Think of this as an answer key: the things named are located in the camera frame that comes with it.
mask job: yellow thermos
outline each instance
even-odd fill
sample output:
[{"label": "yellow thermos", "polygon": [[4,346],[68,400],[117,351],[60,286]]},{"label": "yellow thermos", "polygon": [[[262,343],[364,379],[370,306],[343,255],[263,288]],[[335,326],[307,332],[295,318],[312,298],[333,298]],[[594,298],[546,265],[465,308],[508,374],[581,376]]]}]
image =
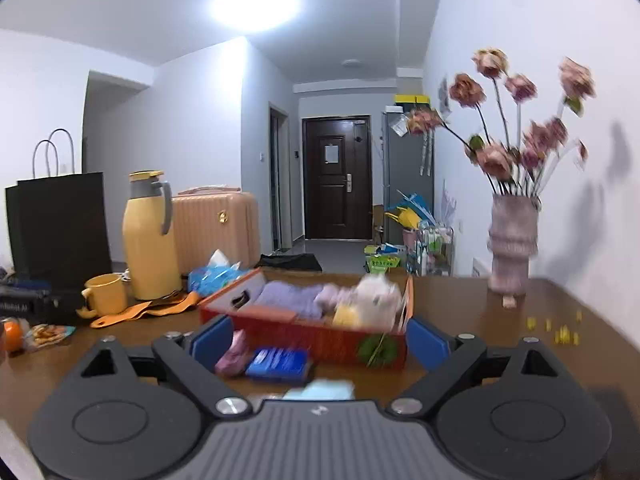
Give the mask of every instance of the yellow thermos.
[{"label": "yellow thermos", "polygon": [[124,251],[133,295],[155,300],[182,288],[172,227],[171,187],[162,171],[129,175],[131,198],[122,221]]}]

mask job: vase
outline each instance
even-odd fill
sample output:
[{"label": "vase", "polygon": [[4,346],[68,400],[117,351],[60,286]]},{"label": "vase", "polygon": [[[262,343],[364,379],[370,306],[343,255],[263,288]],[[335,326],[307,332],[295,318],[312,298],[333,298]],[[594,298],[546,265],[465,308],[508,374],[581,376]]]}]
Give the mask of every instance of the vase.
[{"label": "vase", "polygon": [[495,194],[491,220],[489,288],[499,294],[524,294],[529,259],[538,254],[538,210],[530,197]]}]

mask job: refrigerator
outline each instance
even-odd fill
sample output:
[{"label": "refrigerator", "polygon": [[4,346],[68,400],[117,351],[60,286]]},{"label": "refrigerator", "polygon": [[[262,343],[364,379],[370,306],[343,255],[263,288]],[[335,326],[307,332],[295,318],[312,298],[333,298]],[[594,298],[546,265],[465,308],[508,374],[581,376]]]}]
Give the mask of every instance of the refrigerator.
[{"label": "refrigerator", "polygon": [[[411,193],[421,195],[433,214],[434,150],[431,153],[431,174],[428,174],[428,161],[425,161],[425,169],[420,176],[422,136],[409,133],[399,136],[392,125],[401,116],[400,113],[383,113],[382,117],[385,211],[402,200],[398,193],[400,190],[407,196]],[[393,245],[403,244],[400,224],[385,216],[383,228],[383,241]]]}]

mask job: yellow mug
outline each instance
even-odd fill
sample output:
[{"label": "yellow mug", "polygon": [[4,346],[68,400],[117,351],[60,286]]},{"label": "yellow mug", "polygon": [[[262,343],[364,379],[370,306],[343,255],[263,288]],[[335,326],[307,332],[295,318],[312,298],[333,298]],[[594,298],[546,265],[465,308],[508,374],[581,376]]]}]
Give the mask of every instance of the yellow mug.
[{"label": "yellow mug", "polygon": [[119,314],[127,308],[127,293],[119,274],[102,274],[88,280],[82,295],[89,302],[91,310],[82,307],[76,310],[78,316],[91,319],[96,316]]}]

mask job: blue gripper pad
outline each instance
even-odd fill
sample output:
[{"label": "blue gripper pad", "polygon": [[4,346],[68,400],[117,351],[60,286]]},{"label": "blue gripper pad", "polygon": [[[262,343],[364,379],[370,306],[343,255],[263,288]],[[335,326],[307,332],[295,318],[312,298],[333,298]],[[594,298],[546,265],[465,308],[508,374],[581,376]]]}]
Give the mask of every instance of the blue gripper pad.
[{"label": "blue gripper pad", "polygon": [[186,349],[191,357],[213,371],[234,338],[234,324],[229,316],[217,316],[193,334]]},{"label": "blue gripper pad", "polygon": [[451,354],[454,339],[420,319],[411,318],[406,326],[406,345],[427,371],[435,370]]}]

